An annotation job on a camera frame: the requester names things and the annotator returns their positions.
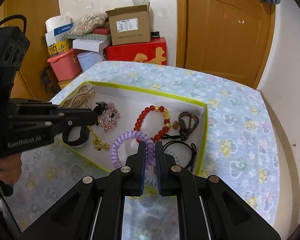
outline blue label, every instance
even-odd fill
[[[59,28],[54,29],[54,35],[57,36],[60,33],[64,33],[72,28],[73,23],[61,26]]]

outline finger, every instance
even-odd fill
[[[12,185],[18,182],[21,176],[21,167],[15,168],[12,171],[0,170],[0,180],[7,185]]]
[[[0,159],[0,170],[12,171],[17,167],[21,168],[21,153],[16,153]]]

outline purple coil hair tie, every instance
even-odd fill
[[[118,157],[118,148],[124,141],[132,138],[139,139],[140,141],[144,141],[146,143],[146,169],[149,170],[151,165],[154,164],[154,143],[150,139],[150,136],[140,131],[125,132],[114,140],[114,143],[110,148],[110,159],[112,161],[113,167],[117,169],[122,166]]]

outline white paper towel roll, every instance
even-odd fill
[[[71,20],[69,16],[55,16],[52,17],[48,20],[46,20],[46,28],[47,28],[47,33],[50,31],[53,31],[54,29],[70,24]]]

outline gold necklace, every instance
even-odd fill
[[[92,142],[96,145],[94,148],[98,151],[101,150],[101,147],[108,151],[110,149],[110,145],[107,143],[103,143],[100,139],[100,137],[93,131],[90,125],[87,125],[87,128],[92,133],[92,135],[95,137],[95,139],[92,140]]]

